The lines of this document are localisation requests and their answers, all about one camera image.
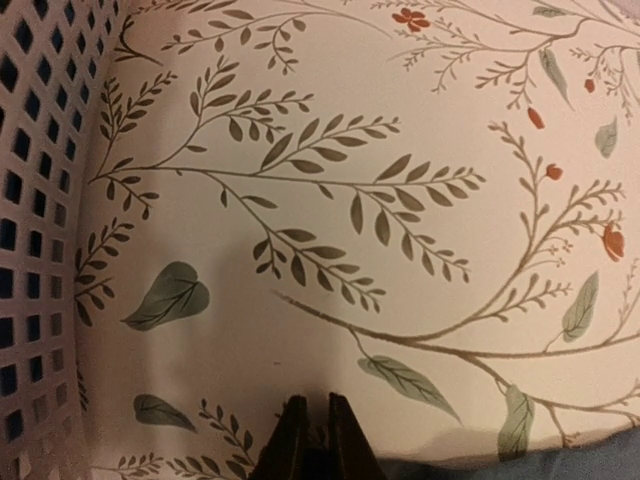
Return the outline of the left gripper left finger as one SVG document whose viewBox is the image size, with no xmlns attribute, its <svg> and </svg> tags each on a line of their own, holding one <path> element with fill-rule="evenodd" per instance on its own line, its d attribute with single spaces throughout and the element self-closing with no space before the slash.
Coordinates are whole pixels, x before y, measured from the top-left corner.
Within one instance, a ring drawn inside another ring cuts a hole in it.
<svg viewBox="0 0 640 480">
<path fill-rule="evenodd" d="M 304 396 L 291 396 L 283 407 L 271 437 L 249 475 L 251 480 L 302 478 L 308 445 L 309 418 Z"/>
</svg>

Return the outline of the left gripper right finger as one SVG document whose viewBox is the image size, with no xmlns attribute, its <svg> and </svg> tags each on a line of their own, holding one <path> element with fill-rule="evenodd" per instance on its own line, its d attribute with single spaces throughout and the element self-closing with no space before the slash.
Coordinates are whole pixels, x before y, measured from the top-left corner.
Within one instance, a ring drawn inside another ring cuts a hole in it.
<svg viewBox="0 0 640 480">
<path fill-rule="evenodd" d="M 383 471 L 347 398 L 329 395 L 329 450 L 340 480 L 383 479 Z"/>
</svg>

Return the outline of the dark teal t-shirt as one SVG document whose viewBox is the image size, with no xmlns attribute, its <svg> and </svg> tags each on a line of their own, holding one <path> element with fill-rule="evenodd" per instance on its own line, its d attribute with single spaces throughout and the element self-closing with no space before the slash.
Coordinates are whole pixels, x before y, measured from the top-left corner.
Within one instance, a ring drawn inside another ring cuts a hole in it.
<svg viewBox="0 0 640 480">
<path fill-rule="evenodd" d="M 587 446 L 539 451 L 492 468 L 488 479 L 638 479 L 639 428 Z"/>
</svg>

